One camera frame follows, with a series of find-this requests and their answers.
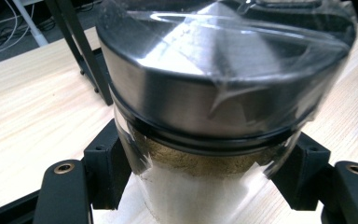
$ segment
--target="cable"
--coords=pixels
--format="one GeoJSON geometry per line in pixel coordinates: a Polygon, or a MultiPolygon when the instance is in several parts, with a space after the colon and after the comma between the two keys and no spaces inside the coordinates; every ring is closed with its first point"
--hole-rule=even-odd
{"type": "Polygon", "coordinates": [[[13,9],[13,7],[11,6],[11,4],[8,3],[7,0],[5,0],[5,2],[7,3],[7,6],[10,7],[10,10],[13,12],[13,16],[16,18],[16,20],[15,20],[15,24],[14,24],[14,29],[13,29],[13,31],[11,32],[10,36],[9,36],[8,39],[5,41],[5,43],[3,43],[3,44],[0,45],[0,48],[3,47],[3,46],[11,39],[11,37],[13,37],[14,33],[17,31],[17,23],[18,23],[16,11],[13,9]]]}
{"type": "MultiPolygon", "coordinates": [[[[32,5],[31,18],[32,18],[33,16],[34,16],[34,4],[32,5]]],[[[25,37],[25,35],[28,33],[29,28],[30,28],[30,27],[28,26],[27,29],[25,30],[24,34],[22,34],[22,36],[21,36],[16,42],[14,42],[13,44],[7,46],[7,47],[4,48],[4,49],[0,49],[0,52],[6,50],[6,49],[8,49],[8,48],[11,48],[11,47],[15,46],[17,43],[19,43],[19,42],[25,37]]]]}

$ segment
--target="light wood surface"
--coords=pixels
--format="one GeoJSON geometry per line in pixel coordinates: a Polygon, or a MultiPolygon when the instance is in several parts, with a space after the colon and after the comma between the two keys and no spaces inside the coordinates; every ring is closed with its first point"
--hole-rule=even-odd
{"type": "MultiPolygon", "coordinates": [[[[92,48],[99,43],[87,31],[92,48]]],[[[54,162],[80,159],[113,117],[112,106],[79,75],[63,40],[0,63],[0,206],[40,188],[54,162]]],[[[358,39],[315,121],[304,132],[332,151],[331,163],[358,162],[358,39]]],[[[292,211],[272,183],[239,223],[321,223],[316,212],[292,211]]],[[[94,211],[95,223],[156,223],[133,176],[118,211],[94,211]]]]}

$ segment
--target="dark floor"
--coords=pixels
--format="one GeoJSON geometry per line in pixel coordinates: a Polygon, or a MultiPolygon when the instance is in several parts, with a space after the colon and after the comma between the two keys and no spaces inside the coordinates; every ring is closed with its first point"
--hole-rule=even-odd
{"type": "MultiPolygon", "coordinates": [[[[100,4],[95,3],[91,5],[85,5],[77,9],[77,17],[79,18],[80,23],[82,24],[84,30],[87,30],[95,25],[96,16],[99,11],[99,6],[100,4]]],[[[7,11],[5,11],[4,14],[5,13],[7,15],[3,15],[3,17],[5,16],[12,17],[12,12],[10,11],[9,8],[7,8],[7,11]]],[[[14,24],[15,24],[14,20],[7,21],[0,24],[0,32],[2,31],[2,27],[10,27],[12,29],[12,27],[14,27],[14,24]]],[[[54,26],[54,24],[55,24],[54,20],[50,18],[46,21],[42,21],[39,25],[39,27],[43,27],[43,29],[41,28],[39,29],[42,31],[43,35],[45,36],[46,40],[49,43],[63,38],[60,28],[57,25],[54,26]]],[[[34,37],[30,33],[28,33],[23,38],[21,38],[26,28],[27,25],[25,22],[23,22],[22,25],[18,27],[18,32],[16,32],[13,35],[13,37],[9,41],[7,41],[7,43],[4,46],[0,47],[0,62],[9,59],[11,57],[20,55],[29,50],[38,48],[38,45],[34,40],[34,37]]]]}

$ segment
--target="transparent container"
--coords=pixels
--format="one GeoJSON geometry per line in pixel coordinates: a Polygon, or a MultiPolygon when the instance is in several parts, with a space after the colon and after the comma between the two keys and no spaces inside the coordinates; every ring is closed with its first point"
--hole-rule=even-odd
{"type": "Polygon", "coordinates": [[[119,137],[150,213],[159,223],[235,223],[293,149],[298,134],[240,156],[189,154],[147,138],[115,106],[119,137]]]}

